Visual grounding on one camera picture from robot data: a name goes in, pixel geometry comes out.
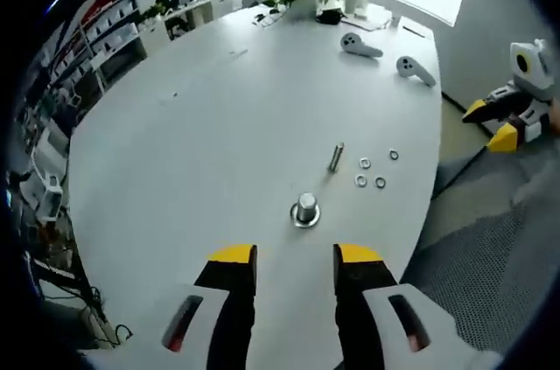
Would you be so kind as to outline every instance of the metal rod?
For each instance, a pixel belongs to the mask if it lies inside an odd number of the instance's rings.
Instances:
[[[329,164],[329,172],[331,173],[336,172],[336,169],[339,166],[340,156],[342,156],[343,150],[344,150],[344,143],[337,144],[336,147],[334,147],[331,163]]]

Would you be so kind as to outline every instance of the plant pot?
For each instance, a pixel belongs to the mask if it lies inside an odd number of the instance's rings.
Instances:
[[[287,20],[312,20],[317,16],[317,0],[296,0],[284,15]]]

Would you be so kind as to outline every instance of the white vr controller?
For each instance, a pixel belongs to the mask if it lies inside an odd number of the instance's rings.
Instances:
[[[381,49],[364,44],[360,35],[352,32],[342,37],[340,46],[342,46],[345,52],[361,55],[362,57],[379,58],[383,56],[383,51]]]
[[[436,79],[428,73],[418,61],[409,56],[404,56],[396,61],[396,71],[401,77],[410,77],[412,75],[417,76],[422,80],[426,86],[434,87],[436,85]]]

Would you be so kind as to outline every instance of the metal cylinder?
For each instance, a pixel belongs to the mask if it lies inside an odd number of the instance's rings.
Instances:
[[[317,199],[312,193],[302,193],[297,200],[297,220],[309,223],[315,218]]]
[[[340,161],[340,157],[342,156],[343,150],[344,150],[344,143],[337,144],[336,147],[334,147],[331,163],[329,163],[329,172],[331,173],[336,172],[336,169],[339,166],[339,161]]]

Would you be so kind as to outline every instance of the round table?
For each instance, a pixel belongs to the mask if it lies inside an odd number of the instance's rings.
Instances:
[[[103,96],[72,137],[70,213],[113,326],[134,332],[162,293],[194,282],[208,255],[252,243],[248,368],[334,368],[342,352],[333,243],[371,247],[397,280],[403,275],[438,164],[438,55],[430,31],[422,38],[401,26],[368,33],[312,21],[262,28],[252,24],[261,10],[187,33]],[[342,52],[348,31],[383,58]],[[438,84],[397,75],[402,55]],[[332,174],[337,143],[345,149]],[[360,173],[364,188],[354,182]],[[312,229],[291,221],[302,192],[321,209]]]

